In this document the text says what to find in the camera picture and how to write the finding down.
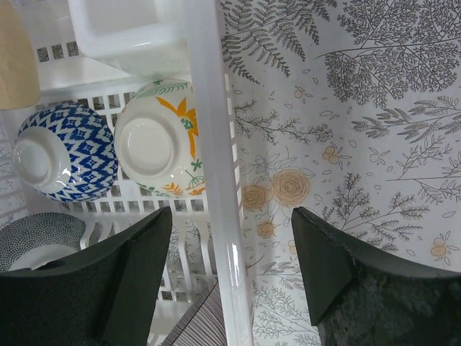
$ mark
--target white plastic container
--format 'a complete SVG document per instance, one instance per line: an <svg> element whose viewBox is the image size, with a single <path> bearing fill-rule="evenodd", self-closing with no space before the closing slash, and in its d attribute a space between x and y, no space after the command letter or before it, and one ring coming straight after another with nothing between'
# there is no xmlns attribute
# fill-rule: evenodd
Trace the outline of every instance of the white plastic container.
<svg viewBox="0 0 461 346"><path fill-rule="evenodd" d="M250 290L240 238L243 208L232 93L222 63L218 32L222 21L215 0L184 0L188 14L184 24L188 40L193 43L192 81L207 194L184 200L156 198L119 169L118 179L106 197L92 203L70 204L45 199L14 175L11 147L20 124L37 109L71 99L95 109L113 131L117 115L146 81L80 54L73 43L75 35L66 0L11 1L25 21L37 52L42 98L34 107L0 110L0 225L33 213L63 211L86 221L87 230L81 240L86 247L92 234L102 241L155 209L170 205L179 260L176 264L167 262L165 267L149 342L160 345L197 294L207 285L211 287L218 277L228 344L253 345ZM180 0L168 2L177 8L181 5ZM200 270L192 268L187 260L191 224L200 234Z"/></svg>
<svg viewBox="0 0 461 346"><path fill-rule="evenodd" d="M178 0L68 0L81 52L130 74L168 78L189 72Z"/></svg>

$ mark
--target floral tablecloth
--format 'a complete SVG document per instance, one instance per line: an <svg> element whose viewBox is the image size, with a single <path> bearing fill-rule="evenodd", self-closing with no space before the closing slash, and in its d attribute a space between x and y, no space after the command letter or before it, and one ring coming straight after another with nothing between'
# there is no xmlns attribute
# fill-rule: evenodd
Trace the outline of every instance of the floral tablecloth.
<svg viewBox="0 0 461 346"><path fill-rule="evenodd" d="M299 205L385 251L461 270L461 1L217 1L255 344L320 344L290 225Z"/></svg>

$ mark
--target blue diamond pattern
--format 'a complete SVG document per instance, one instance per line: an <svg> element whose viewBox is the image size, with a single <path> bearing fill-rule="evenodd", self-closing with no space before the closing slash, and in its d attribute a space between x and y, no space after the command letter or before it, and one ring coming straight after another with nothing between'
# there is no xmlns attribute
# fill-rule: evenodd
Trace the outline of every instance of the blue diamond pattern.
<svg viewBox="0 0 461 346"><path fill-rule="evenodd" d="M72 163L69 184L57 193L43 194L61 202L92 201L105 195L117 177L114 138L98 114L75 102L64 102L31 115L19 134L32 126L54 132Z"/></svg>

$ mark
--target blue and white bowl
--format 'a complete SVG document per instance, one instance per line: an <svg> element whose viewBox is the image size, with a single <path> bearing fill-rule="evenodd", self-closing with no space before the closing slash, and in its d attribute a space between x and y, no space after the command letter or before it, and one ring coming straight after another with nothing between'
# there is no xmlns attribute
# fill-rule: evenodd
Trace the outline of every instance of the blue and white bowl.
<svg viewBox="0 0 461 346"><path fill-rule="evenodd" d="M64 213L21 218L0 230L0 272L37 269L81 250L85 223Z"/></svg>
<svg viewBox="0 0 461 346"><path fill-rule="evenodd" d="M109 127L95 111L76 102L45 108L25 120L12 156L24 182L61 202L96 200L117 176Z"/></svg>

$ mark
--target white plastic dish rack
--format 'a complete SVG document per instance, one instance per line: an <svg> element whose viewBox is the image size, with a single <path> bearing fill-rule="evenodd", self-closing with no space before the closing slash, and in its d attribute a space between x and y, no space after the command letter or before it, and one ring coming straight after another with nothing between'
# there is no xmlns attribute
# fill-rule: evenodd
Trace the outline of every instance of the white plastic dish rack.
<svg viewBox="0 0 461 346"><path fill-rule="evenodd" d="M177 243L178 248L172 251L179 254L179 261L167 261L165 266L150 345L160 345L200 291L211 287L217 278L228 344L253 345L252 305L241 251L243 208L232 93L222 62L222 20L215 0L183 3L207 193L183 200L157 198L119 169L107 196L92 203L53 202L18 180L11 166L11 147L19 126L36 110L54 102L75 100L95 109L113 130L122 108L146 81L79 54L67 0L10 2L23 19L37 53L42 98L34 107L0 110L0 226L33 213L70 213L86 221L81 245L87 247L170 205L175 239L171 246ZM200 234L200 270L191 270L187 261L191 227Z"/></svg>

